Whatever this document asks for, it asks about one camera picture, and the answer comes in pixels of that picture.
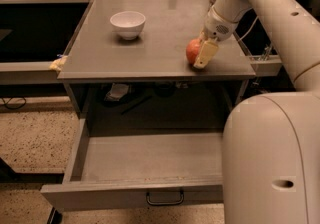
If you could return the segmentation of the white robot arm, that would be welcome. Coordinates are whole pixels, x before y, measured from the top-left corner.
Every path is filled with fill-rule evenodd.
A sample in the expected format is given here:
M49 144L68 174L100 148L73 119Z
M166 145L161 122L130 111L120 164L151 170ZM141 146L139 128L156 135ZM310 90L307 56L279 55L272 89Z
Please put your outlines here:
M201 33L254 9L293 83L260 94L229 115L222 140L225 224L320 224L320 24L295 0L216 0Z

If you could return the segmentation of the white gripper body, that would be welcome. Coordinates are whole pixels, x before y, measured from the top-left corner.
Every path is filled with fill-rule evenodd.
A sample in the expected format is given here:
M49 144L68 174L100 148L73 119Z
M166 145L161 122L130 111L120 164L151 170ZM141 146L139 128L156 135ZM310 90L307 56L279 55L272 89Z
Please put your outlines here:
M238 21L231 21L211 7L204 18L203 34L205 39L227 40L238 26Z

